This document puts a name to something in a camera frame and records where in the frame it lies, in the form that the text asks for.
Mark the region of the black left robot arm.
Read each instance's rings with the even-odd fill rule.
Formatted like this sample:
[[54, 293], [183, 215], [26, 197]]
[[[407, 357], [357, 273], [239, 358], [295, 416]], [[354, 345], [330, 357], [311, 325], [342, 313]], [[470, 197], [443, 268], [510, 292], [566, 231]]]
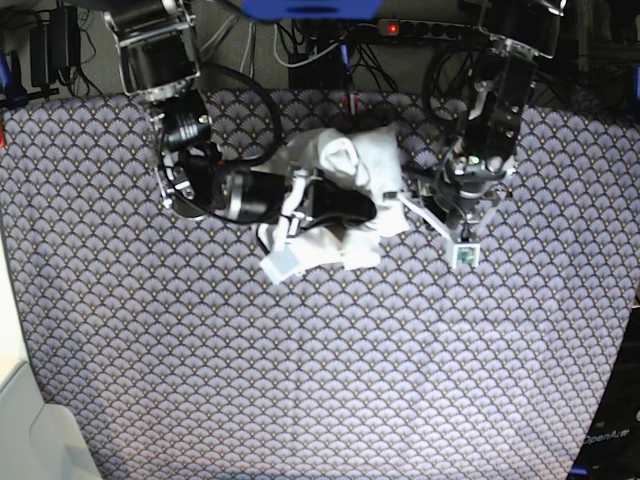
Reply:
[[[435, 54], [424, 75], [423, 109], [446, 148], [432, 167], [404, 165], [411, 187], [401, 200], [444, 238], [452, 268], [479, 263], [479, 235], [505, 197], [499, 185], [515, 171], [538, 60], [554, 56], [565, 7], [563, 1], [486, 1], [477, 33]], [[444, 64], [461, 53], [474, 58], [443, 98], [465, 108], [441, 117], [431, 101]]]

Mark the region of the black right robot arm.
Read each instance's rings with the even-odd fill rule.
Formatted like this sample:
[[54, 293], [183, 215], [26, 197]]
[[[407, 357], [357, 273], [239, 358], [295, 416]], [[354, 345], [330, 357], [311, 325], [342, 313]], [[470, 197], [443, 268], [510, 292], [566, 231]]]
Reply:
[[377, 209], [351, 139], [325, 129], [288, 144], [275, 134], [254, 158], [227, 160], [196, 88], [195, 18], [182, 1], [127, 1], [104, 13], [124, 91], [147, 107], [164, 205], [194, 220], [251, 226], [273, 283], [321, 265], [375, 266]]

